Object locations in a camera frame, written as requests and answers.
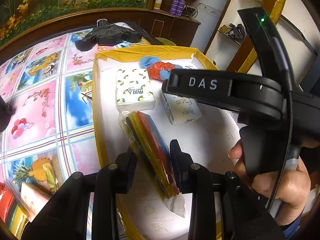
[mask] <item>open box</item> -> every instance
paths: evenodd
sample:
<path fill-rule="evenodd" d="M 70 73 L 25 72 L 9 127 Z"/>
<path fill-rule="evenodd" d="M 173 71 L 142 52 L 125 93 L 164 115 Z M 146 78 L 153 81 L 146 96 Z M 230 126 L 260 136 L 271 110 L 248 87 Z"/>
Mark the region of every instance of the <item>open box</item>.
<path fill-rule="evenodd" d="M 114 162 L 116 156 L 126 152 L 129 140 L 119 124 L 116 108 L 116 70 L 126 67 L 140 68 L 139 60 L 157 56 L 164 62 L 187 69 L 217 70 L 198 49 L 172 46 L 141 46 L 114 49 L 96 53 L 93 66 L 93 122 L 100 166 Z M 169 145 L 177 139 L 181 150 L 192 156 L 210 171 L 225 173 L 233 169 L 229 150 L 239 140 L 239 128 L 230 112 L 198 104 L 202 117 L 194 122 L 171 125 L 162 100 L 162 82 L 151 80 L 156 106 L 142 111 L 155 122 L 164 142 Z M 126 235 L 130 239 L 187 239 L 191 215 L 192 194 L 185 194 L 186 216 L 182 218 L 169 211 L 143 172 L 137 168 L 132 189 L 127 195 L 117 195 L 117 208 L 121 214 Z M 216 201 L 217 232 L 221 232 L 218 201 Z"/>

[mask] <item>patterned tablecloth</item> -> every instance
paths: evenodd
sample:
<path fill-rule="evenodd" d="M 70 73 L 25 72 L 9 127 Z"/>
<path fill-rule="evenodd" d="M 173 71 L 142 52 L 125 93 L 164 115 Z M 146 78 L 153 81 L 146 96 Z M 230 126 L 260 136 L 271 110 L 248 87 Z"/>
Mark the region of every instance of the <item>patterned tablecloth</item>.
<path fill-rule="evenodd" d="M 73 172 L 86 175 L 100 169 L 91 100 L 94 54 L 149 43 L 143 39 L 138 44 L 123 41 L 77 50 L 75 41 L 90 30 L 41 42 L 0 66 L 0 95 L 16 109 L 0 134 L 0 182 L 10 180 L 19 191 L 27 182 L 50 194 Z M 53 183 L 45 166 L 54 170 Z M 91 197 L 87 238 L 92 201 Z"/>

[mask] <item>glittery gold frame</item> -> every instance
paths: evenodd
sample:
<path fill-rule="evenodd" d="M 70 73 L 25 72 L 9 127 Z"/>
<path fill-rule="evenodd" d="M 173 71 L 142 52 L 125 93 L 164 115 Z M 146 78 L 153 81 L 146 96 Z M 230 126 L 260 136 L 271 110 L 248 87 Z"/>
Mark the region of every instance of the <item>glittery gold frame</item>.
<path fill-rule="evenodd" d="M 270 14 L 270 19 L 274 24 L 277 24 L 277 22 L 280 19 L 282 10 L 284 8 L 285 0 L 275 0 L 274 7 Z M 255 49 L 252 49 L 249 55 L 247 56 L 247 59 L 243 62 L 241 67 L 239 68 L 239 73 L 247 73 L 254 62 L 257 60 L 258 55 Z"/>

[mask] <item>pineapple print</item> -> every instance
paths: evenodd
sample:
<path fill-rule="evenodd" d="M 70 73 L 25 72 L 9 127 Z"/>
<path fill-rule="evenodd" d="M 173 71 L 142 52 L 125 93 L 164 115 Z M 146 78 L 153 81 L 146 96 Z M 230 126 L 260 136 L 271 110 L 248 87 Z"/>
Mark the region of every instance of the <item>pineapple print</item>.
<path fill-rule="evenodd" d="M 57 190 L 56 188 L 56 176 L 53 167 L 51 166 L 51 160 L 47 157 L 42 157 L 34 161 L 31 167 L 25 165 L 15 166 L 15 170 L 12 173 L 14 175 L 13 180 L 16 183 L 22 181 L 30 182 L 31 178 L 37 182 L 47 182 L 48 187 L 52 192 Z"/>

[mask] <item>lemon print tissue pack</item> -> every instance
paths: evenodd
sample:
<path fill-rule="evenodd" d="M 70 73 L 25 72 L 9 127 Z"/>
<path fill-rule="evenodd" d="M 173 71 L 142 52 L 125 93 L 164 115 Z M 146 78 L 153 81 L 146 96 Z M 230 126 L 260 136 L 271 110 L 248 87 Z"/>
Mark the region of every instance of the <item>lemon print tissue pack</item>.
<path fill-rule="evenodd" d="M 116 104 L 119 111 L 155 107 L 156 101 L 146 69 L 126 67 L 117 70 Z"/>

